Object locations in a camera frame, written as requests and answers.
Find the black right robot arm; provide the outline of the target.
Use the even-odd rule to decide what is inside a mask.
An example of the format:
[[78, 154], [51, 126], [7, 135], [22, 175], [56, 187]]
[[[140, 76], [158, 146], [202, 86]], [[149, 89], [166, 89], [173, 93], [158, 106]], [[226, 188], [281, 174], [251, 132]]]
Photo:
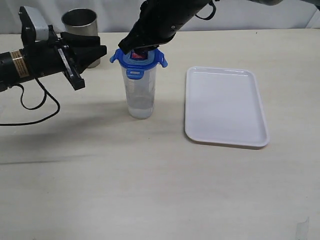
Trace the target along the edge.
[[118, 46], [125, 54], [132, 50], [154, 50], [170, 42], [207, 5], [212, 7], [212, 12], [202, 18], [205, 21], [216, 13], [213, 0], [145, 0], [140, 6], [139, 19]]

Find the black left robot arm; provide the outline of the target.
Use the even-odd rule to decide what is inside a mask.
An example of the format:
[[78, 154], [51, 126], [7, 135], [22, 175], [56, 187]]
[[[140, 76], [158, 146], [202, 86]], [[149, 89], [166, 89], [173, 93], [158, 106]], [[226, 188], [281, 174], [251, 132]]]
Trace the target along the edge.
[[35, 7], [19, 8], [22, 49], [0, 55], [0, 90], [57, 73], [63, 73], [74, 90], [85, 87], [81, 74], [107, 54], [98, 36], [76, 35], [54, 27]]

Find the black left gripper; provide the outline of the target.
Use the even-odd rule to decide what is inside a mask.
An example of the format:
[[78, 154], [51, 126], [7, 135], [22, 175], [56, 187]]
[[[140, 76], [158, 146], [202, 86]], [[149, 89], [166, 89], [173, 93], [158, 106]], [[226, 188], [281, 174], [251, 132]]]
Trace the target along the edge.
[[105, 56], [107, 47], [100, 45], [99, 36], [62, 32], [60, 38], [54, 31], [53, 25], [48, 24], [48, 27], [48, 40], [40, 40], [29, 44], [24, 44], [22, 41], [30, 74], [35, 78], [41, 78], [63, 73], [74, 90], [83, 89], [85, 80], [80, 74], [89, 65]]

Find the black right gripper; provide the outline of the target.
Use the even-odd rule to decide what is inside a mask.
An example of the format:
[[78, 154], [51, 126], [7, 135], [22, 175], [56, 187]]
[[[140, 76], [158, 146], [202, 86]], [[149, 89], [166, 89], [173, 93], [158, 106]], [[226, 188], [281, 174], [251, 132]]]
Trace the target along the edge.
[[145, 0], [139, 19], [118, 46], [125, 53], [150, 51], [170, 42], [209, 0]]

